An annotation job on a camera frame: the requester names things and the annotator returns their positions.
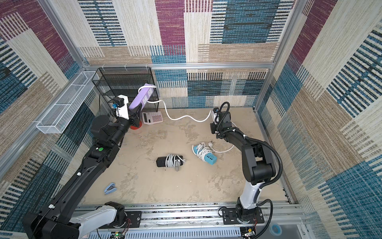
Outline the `purple power strip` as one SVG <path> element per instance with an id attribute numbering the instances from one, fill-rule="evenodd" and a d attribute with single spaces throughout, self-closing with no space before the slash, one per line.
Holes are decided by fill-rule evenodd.
<path id="1" fill-rule="evenodd" d="M 140 87 L 138 89 L 137 96 L 134 98 L 128 108 L 132 111 L 141 106 L 141 109 L 143 109 L 153 95 L 155 88 L 156 86 L 150 84 L 145 84 L 144 86 Z"/>

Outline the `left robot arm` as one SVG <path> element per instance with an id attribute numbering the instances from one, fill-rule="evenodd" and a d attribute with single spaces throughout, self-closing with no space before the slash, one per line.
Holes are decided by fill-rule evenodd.
<path id="1" fill-rule="evenodd" d="M 94 143 L 82 159 L 80 167 L 53 199 L 37 214 L 27 213 L 22 225 L 30 239 L 80 239 L 104 225 L 124 227 L 127 216 L 124 206 L 108 202 L 88 213 L 84 219 L 73 218 L 81 199 L 112 164 L 125 134 L 139 126 L 143 106 L 128 109 L 125 117 L 112 121 L 107 115 L 96 117 L 91 126 Z"/>

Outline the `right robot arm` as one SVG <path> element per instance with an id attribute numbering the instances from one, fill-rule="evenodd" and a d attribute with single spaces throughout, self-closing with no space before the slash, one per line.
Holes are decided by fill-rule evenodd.
<path id="1" fill-rule="evenodd" d="M 234 145 L 241 152 L 242 172 L 246 180 L 243 192 L 237 200 L 230 219 L 238 223 L 264 223 L 259 197 L 262 186 L 272 181 L 277 174 L 272 160 L 272 150 L 263 142 L 250 139 L 230 121 L 230 113 L 216 113 L 210 123 L 212 134 Z"/>

